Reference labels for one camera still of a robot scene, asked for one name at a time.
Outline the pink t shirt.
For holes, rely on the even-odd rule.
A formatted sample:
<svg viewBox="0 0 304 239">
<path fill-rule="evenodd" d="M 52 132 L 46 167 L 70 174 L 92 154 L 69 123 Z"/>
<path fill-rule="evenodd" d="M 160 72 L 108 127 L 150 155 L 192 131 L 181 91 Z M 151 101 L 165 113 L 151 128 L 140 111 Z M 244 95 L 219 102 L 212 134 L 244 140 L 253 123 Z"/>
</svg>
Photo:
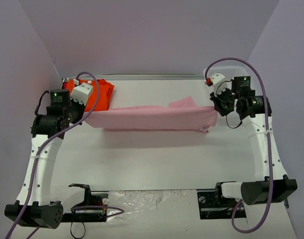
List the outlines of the pink t shirt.
<svg viewBox="0 0 304 239">
<path fill-rule="evenodd" d="M 161 106 L 136 106 L 93 112 L 86 123 L 115 130 L 193 130 L 206 132 L 215 126 L 218 112 L 212 106 L 198 107 L 191 96 Z"/>
</svg>

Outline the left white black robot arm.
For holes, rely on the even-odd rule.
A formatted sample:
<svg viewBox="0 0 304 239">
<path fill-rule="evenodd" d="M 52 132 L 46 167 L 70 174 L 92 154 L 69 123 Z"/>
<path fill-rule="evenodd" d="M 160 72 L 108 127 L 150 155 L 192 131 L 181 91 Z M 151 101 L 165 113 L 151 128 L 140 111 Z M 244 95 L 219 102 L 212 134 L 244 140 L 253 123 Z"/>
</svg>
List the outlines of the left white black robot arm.
<svg viewBox="0 0 304 239">
<path fill-rule="evenodd" d="M 31 127 L 31 153 L 24 183 L 13 204 L 4 214 L 12 227 L 55 229 L 64 215 L 64 202 L 52 201 L 50 184 L 55 160 L 66 131 L 82 123 L 91 86 L 50 90 L 46 114 L 36 113 Z"/>
</svg>

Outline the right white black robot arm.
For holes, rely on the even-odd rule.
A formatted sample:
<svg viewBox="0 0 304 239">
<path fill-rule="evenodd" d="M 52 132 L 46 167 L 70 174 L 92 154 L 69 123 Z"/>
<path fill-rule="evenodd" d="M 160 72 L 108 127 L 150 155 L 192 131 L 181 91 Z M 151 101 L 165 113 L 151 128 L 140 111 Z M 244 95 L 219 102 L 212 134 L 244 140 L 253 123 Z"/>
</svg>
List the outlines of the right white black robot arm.
<svg viewBox="0 0 304 239">
<path fill-rule="evenodd" d="M 289 179 L 280 160 L 272 127 L 272 110 L 268 99 L 257 96 L 251 89 L 249 76 L 227 80 L 220 73 L 206 79 L 212 86 L 210 99 L 214 108 L 223 117 L 231 112 L 239 115 L 251 144 L 255 180 L 252 182 L 222 182 L 214 192 L 214 201 L 220 206 L 231 199 L 247 205 L 280 203 L 297 189 L 295 179 Z"/>
</svg>

